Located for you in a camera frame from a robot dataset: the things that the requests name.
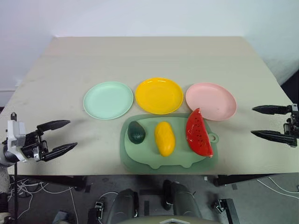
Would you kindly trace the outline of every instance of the plate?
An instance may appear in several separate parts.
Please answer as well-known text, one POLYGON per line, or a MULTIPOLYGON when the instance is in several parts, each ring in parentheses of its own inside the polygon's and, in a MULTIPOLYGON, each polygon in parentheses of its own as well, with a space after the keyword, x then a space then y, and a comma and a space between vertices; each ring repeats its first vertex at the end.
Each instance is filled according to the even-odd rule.
POLYGON ((104 82, 85 94, 83 107, 91 117, 109 120, 124 115, 131 108, 133 99, 131 89, 125 84, 104 82))
POLYGON ((139 106, 153 114, 168 114, 177 110, 184 99, 181 87, 167 78, 150 78, 135 92, 139 106))
POLYGON ((191 110, 200 108, 208 120, 226 120, 237 111, 234 96, 225 88, 214 83, 197 83, 186 92, 186 102, 191 110))

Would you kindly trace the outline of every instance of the mango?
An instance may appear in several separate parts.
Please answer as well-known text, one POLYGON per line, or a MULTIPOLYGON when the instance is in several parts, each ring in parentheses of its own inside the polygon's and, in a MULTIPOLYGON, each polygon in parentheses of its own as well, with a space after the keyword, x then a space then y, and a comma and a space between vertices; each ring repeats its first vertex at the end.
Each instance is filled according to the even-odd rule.
POLYGON ((171 125, 168 122, 163 121, 156 126, 155 140, 162 156, 170 156, 173 153, 176 140, 171 125))

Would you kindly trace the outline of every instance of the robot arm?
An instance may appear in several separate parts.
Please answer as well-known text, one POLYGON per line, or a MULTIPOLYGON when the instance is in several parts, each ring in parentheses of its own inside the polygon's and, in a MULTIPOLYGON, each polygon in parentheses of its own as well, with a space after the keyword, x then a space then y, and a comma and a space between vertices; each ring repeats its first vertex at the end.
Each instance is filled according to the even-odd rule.
POLYGON ((264 114, 287 114, 291 113, 291 117, 284 124, 284 134, 276 131, 251 131, 257 137, 286 143, 291 147, 297 146, 297 138, 299 138, 299 105, 293 104, 288 106, 265 105, 252 108, 254 111, 264 114))
POLYGON ((69 123, 69 120, 51 121, 38 125, 36 131, 26 134, 25 124, 17 121, 16 113, 11 114, 11 120, 7 122, 7 138, 0 144, 0 224, 12 222, 7 202, 7 168, 19 161, 26 162, 30 158, 35 161, 50 161, 73 149, 77 145, 76 142, 56 147, 49 152, 47 141, 42 139, 45 131, 56 130, 69 123))

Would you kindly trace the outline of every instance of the white wall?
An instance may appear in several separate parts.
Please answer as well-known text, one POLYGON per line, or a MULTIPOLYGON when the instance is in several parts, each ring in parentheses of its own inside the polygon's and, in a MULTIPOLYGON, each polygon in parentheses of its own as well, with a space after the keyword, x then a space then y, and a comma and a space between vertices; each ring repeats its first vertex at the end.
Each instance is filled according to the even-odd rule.
POLYGON ((57 36, 244 36, 281 84, 299 68, 299 0, 2 0, 0 105, 57 36))

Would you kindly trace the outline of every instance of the table leg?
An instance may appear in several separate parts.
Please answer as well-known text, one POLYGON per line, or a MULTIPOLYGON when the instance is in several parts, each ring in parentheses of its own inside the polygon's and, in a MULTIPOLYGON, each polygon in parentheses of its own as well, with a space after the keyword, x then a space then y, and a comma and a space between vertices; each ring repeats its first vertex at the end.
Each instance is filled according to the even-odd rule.
POLYGON ((249 174, 249 175, 218 175, 218 178, 214 180, 214 185, 225 186, 227 184, 238 183, 243 181, 255 180, 275 174, 249 174))
POLYGON ((75 190, 83 190, 86 187, 86 176, 56 176, 56 175, 19 175, 19 179, 36 179, 39 181, 61 184, 69 187, 73 187, 75 190))
POLYGON ((226 211, 229 224, 240 224, 234 201, 230 198, 220 199, 214 202, 213 208, 220 214, 226 211))

